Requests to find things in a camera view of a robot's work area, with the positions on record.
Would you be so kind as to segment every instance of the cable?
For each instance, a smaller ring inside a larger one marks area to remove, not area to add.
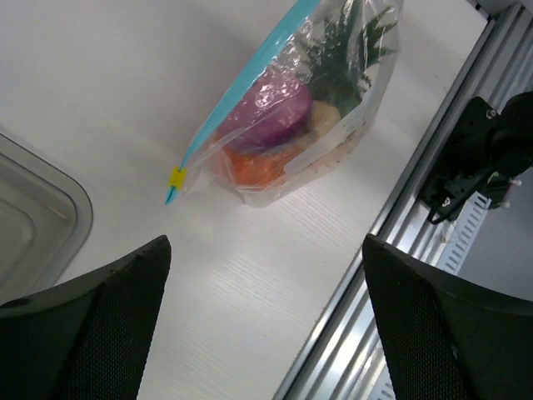
[[[433,219],[435,216],[435,212],[431,211],[430,215],[428,215],[427,220],[431,223],[431,225],[438,225],[439,223],[443,223],[446,219],[448,219],[451,214],[455,213],[457,210],[463,208],[466,201],[474,194],[476,191],[483,190],[486,188],[486,185],[491,181],[491,179],[494,177],[494,174],[496,173],[495,169],[490,169],[485,175],[481,177],[479,181],[477,181],[475,184],[472,185],[470,189],[468,189],[465,194],[463,194],[459,199],[457,200],[456,204],[453,207],[450,207],[444,214],[442,214],[437,219]]]

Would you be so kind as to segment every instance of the metal extrusion frame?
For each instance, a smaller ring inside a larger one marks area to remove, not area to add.
[[[533,75],[533,16],[519,3],[490,20],[437,111],[406,170],[375,221],[371,233],[402,251],[436,265],[457,224],[427,222],[417,200],[436,156],[465,105],[476,96],[500,112],[523,93]],[[278,388],[275,400],[386,399],[386,367],[361,268],[361,250]]]

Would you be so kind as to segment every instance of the green herb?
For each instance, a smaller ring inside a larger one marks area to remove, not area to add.
[[[313,98],[334,105],[342,117],[361,103],[370,88],[368,68],[394,52],[380,45],[383,36],[396,25],[381,25],[381,19],[390,10],[387,7],[377,14],[351,43],[351,35],[361,16],[361,2],[347,0],[340,18],[333,12],[325,16],[323,37],[309,39],[301,35],[297,38],[308,56],[306,65],[311,72],[308,87]]]

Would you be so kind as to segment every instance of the screw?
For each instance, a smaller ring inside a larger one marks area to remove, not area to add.
[[[487,110],[486,112],[486,118],[492,119],[496,116],[496,110]]]

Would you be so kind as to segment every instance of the white label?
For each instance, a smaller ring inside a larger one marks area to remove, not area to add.
[[[351,133],[361,128],[364,124],[366,104],[370,97],[367,96],[368,94],[370,93],[367,93],[361,104],[351,110],[327,135],[318,139],[309,148],[285,164],[283,171],[287,175],[300,173],[319,158],[335,150],[348,139]]]

